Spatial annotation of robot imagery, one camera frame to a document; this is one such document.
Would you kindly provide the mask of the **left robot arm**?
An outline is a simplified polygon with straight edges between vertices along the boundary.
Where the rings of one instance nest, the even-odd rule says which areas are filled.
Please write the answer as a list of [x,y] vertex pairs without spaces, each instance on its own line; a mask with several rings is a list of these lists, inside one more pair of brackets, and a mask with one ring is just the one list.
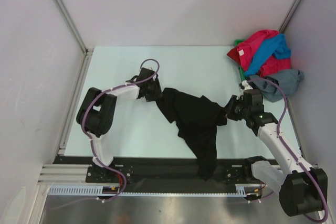
[[117,104],[140,98],[152,102],[162,96],[158,73],[143,67],[138,75],[122,85],[107,90],[92,87],[87,91],[76,122],[89,138],[92,161],[99,166],[97,174],[103,181],[110,182],[116,175],[116,169],[111,166],[114,157],[110,144],[103,138],[112,127]]

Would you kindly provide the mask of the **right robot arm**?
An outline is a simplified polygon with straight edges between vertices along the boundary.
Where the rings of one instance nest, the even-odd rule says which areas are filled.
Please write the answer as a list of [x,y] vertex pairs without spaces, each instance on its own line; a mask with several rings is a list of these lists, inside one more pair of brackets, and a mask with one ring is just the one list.
[[278,195],[286,215],[307,216],[324,211],[324,222],[328,218],[328,177],[323,169],[314,168],[288,143],[280,128],[280,121],[270,112],[265,112],[263,96],[255,89],[244,90],[233,95],[225,106],[227,118],[244,120],[248,128],[267,146],[279,168],[275,168],[264,157],[245,159],[243,179],[249,183],[264,182]]

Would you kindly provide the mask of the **black t shirt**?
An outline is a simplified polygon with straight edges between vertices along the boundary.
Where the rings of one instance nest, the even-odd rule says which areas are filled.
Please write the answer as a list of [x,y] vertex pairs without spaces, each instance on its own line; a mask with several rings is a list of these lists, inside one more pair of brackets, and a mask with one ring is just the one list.
[[173,88],[165,88],[156,105],[169,123],[176,123],[178,137],[196,156],[199,178],[210,179],[217,166],[217,127],[227,124],[225,108]]

